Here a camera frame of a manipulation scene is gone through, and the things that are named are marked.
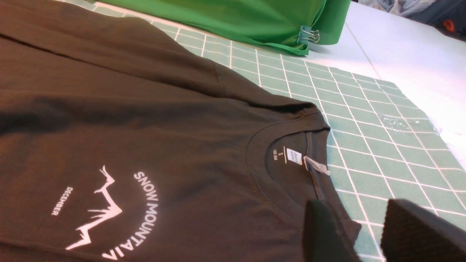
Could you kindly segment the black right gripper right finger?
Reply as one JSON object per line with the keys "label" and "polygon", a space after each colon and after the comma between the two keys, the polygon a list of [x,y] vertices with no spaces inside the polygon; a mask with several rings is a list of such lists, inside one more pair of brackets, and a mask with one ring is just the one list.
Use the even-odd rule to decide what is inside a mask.
{"label": "black right gripper right finger", "polygon": [[380,246],[388,262],[464,262],[466,232],[406,199],[390,199]]}

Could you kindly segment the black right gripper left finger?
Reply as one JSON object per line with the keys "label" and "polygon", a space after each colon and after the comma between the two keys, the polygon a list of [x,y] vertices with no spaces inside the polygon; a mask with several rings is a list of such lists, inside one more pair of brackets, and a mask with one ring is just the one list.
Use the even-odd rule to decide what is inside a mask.
{"label": "black right gripper left finger", "polygon": [[303,227],[305,262],[359,262],[335,210],[326,202],[306,202]]}

